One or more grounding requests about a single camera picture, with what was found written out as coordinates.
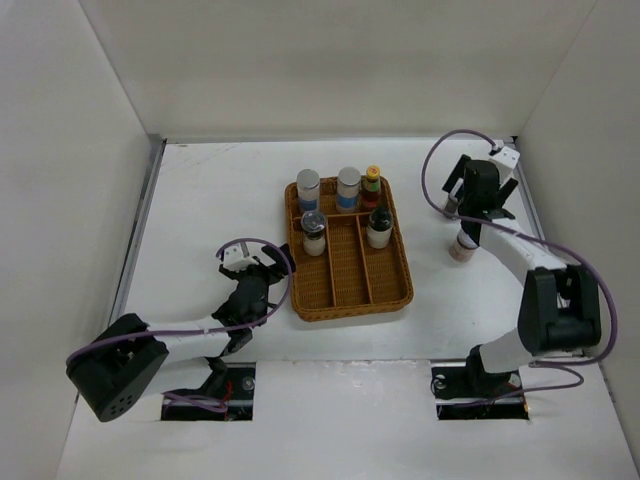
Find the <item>red-lidded spice jar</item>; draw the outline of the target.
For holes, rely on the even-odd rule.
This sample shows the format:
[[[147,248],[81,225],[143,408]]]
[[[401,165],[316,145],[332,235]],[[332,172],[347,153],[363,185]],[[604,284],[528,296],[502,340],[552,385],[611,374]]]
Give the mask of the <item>red-lidded spice jar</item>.
[[[447,201],[444,205],[444,215],[446,217],[451,218],[457,213],[463,195],[464,193],[462,188],[456,191],[451,190],[448,193]]]
[[[467,234],[460,229],[455,240],[449,247],[450,256],[459,263],[468,262],[479,248],[479,245]]]

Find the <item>clear-capped grinder with white salt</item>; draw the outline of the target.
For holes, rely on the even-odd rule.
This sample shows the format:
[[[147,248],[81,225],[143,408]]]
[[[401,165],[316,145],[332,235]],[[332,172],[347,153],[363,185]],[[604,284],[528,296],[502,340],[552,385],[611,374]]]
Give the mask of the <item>clear-capped grinder with white salt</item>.
[[[326,248],[326,216],[320,211],[307,211],[301,217],[303,249],[310,256],[320,256]]]

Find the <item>white beads jar silver lid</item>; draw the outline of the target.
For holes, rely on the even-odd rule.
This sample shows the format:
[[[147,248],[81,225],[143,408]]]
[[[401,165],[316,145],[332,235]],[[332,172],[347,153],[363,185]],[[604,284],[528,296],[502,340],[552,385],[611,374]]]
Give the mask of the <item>white beads jar silver lid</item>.
[[[317,211],[320,206],[319,174],[312,169],[301,170],[296,178],[296,188],[300,211]]]

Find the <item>red sauce bottle green label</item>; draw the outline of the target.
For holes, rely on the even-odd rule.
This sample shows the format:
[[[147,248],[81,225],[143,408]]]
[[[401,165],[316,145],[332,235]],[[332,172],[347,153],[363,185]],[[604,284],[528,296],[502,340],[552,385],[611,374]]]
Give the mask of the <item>red sauce bottle green label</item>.
[[[371,165],[362,180],[361,205],[365,210],[375,209],[381,198],[380,168]]]

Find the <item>black-capped grinder white salt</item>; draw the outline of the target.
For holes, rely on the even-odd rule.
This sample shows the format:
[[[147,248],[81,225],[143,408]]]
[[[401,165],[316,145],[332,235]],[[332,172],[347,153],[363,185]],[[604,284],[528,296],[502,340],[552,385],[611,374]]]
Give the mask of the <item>black-capped grinder white salt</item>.
[[[384,206],[376,207],[367,221],[367,242],[374,249],[385,248],[390,241],[394,226],[391,211]]]

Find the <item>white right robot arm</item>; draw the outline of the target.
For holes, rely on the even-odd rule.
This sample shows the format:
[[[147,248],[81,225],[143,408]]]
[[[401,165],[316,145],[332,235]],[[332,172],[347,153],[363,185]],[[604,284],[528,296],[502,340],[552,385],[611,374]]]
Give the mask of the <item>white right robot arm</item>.
[[[540,241],[525,240],[505,206],[516,187],[509,165],[468,156],[444,186],[463,215],[453,252],[491,253],[523,288],[514,329],[475,346],[463,366],[446,374],[446,398],[511,391],[520,367],[540,365],[551,352],[594,346],[601,338],[595,275],[544,250]],[[389,182],[370,168],[315,180],[311,189],[310,201],[297,185],[284,193],[289,256],[281,266],[292,281],[298,316],[314,322],[406,307],[414,289]]]

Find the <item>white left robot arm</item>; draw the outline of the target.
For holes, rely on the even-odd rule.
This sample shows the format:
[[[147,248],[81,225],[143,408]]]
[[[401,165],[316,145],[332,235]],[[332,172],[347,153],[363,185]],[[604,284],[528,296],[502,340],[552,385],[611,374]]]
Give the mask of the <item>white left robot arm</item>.
[[[253,330],[277,309],[269,289],[287,273],[262,264],[220,272],[236,286],[210,316],[160,328],[126,314],[70,355],[66,375],[99,421],[113,421],[156,393],[216,413],[226,409],[213,400],[224,387],[223,358],[249,343]]]

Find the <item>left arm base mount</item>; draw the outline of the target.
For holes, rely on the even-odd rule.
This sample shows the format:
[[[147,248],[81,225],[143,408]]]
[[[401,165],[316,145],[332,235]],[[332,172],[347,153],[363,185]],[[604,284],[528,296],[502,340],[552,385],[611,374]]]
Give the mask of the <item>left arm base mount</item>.
[[[196,387],[174,389],[164,396],[162,421],[251,421],[254,412],[256,364],[226,363],[203,358],[207,376]]]

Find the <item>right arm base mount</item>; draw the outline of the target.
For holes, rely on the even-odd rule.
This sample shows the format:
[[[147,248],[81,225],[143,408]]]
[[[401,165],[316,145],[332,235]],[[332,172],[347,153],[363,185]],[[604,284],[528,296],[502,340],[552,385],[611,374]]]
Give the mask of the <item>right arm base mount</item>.
[[[518,370],[472,378],[464,362],[431,364],[431,392],[439,420],[528,420]]]

